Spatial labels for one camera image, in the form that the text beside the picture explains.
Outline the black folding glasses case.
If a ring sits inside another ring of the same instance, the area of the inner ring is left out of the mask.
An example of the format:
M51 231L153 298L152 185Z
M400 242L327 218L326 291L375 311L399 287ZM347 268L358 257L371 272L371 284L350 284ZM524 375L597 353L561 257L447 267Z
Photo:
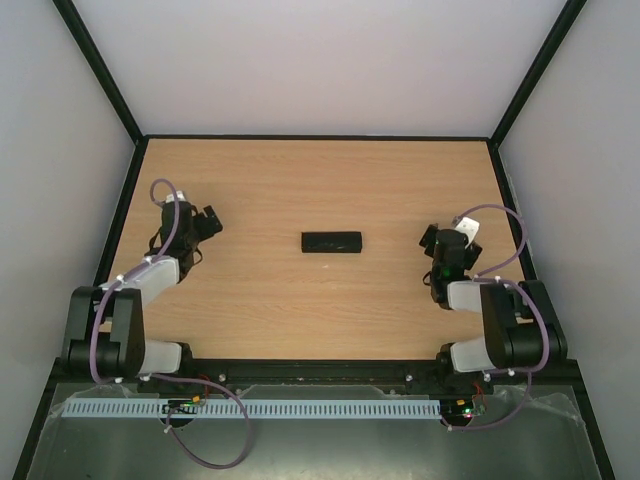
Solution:
M362 248L359 231L301 233L301 251L305 254L359 254Z

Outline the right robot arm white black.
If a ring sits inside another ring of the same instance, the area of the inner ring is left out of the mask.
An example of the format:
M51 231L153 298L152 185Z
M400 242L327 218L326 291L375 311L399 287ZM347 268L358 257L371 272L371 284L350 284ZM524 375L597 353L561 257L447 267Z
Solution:
M446 344L436 367L445 390L460 390L471 372L536 372L567 359L568 344L547 289L539 280L518 283L469 275L482 248L473 240L475 228L464 219L453 228L427 227L419 241L432 260L423 277L440 308L478 313L482 335Z

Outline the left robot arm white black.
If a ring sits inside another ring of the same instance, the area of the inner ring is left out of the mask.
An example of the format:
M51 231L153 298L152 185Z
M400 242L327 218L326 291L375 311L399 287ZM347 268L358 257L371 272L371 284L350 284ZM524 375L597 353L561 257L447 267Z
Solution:
M198 210L168 197L161 205L161 226L141 262L109 282L72 293L62 368L96 383L177 372L185 346L148 339L144 308L183 281L203 259L199 245L222 231L211 206Z

